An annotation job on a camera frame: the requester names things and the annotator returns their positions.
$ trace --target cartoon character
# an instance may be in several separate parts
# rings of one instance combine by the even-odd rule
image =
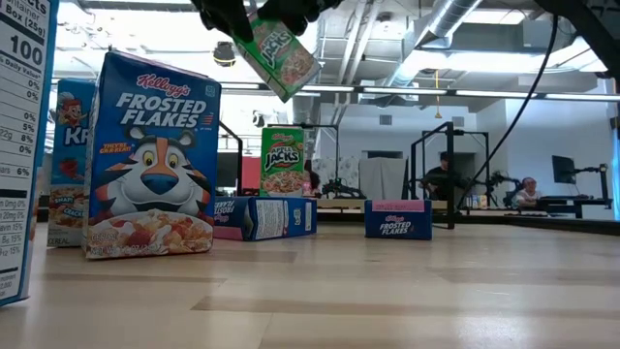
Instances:
[[[63,92],[58,95],[58,123],[68,124],[71,127],[79,126],[79,123],[88,116],[81,113],[81,100],[74,97],[71,92]]]
[[[194,134],[185,130],[178,139],[168,139],[132,127],[127,137],[138,141],[136,151],[93,179],[96,197],[103,205],[96,221],[157,208],[213,225],[213,219],[204,214],[211,185],[186,156],[186,149],[196,144]]]
[[[76,158],[65,158],[58,164],[60,172],[73,180],[84,180],[84,176],[78,174],[78,160]]]

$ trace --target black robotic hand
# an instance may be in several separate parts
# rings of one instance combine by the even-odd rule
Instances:
[[[261,19],[281,20],[296,35],[301,35],[319,18],[321,12],[336,8],[343,0],[268,0],[259,10]],[[198,9],[202,24],[209,30],[216,28],[228,35],[251,42],[254,37],[247,19],[243,0],[192,0]]]

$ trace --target monitor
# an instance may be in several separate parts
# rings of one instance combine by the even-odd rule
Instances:
[[[217,153],[217,183],[218,188],[236,187],[237,167],[239,154],[237,152]]]
[[[556,183],[576,184],[574,178],[574,161],[564,156],[552,156],[553,181]]]

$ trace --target tony the tiger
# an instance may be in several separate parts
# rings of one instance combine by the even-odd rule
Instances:
[[[211,185],[186,156],[186,149],[195,146],[194,134],[184,130],[177,139],[163,138],[132,127],[127,137],[138,141],[134,153],[93,178],[103,210],[96,221],[156,208],[199,217],[213,225],[204,215]]]

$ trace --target frosted flakes box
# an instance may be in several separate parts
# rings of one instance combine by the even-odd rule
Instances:
[[[88,146],[87,258],[211,248],[220,93],[205,76],[106,54]]]
[[[367,200],[367,238],[433,239],[433,208],[429,200]]]
[[[216,238],[258,241],[317,233],[317,201],[303,198],[218,197]]]
[[[88,114],[94,94],[94,82],[58,82],[47,246],[80,246]]]

